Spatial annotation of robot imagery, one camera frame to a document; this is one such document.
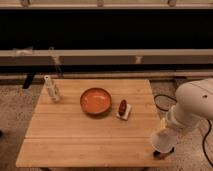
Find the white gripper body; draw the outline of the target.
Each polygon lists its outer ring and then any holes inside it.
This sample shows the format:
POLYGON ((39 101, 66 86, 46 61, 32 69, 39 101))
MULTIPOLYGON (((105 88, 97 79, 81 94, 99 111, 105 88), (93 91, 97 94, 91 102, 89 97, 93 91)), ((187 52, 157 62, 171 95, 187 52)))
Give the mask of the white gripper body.
POLYGON ((166 127, 172 130, 175 134, 184 135, 187 133, 186 127, 176 120, 175 116, 171 111, 167 112, 165 115, 166 127))

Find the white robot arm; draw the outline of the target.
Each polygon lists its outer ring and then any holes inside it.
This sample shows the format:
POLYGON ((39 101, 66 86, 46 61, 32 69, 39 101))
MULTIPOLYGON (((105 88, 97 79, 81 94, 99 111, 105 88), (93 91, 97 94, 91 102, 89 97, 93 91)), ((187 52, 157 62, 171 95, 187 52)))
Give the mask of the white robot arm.
POLYGON ((175 96, 177 103, 166 114, 166 133, 185 134, 195 129, 202 119, 213 121, 213 78, 183 83, 175 96))

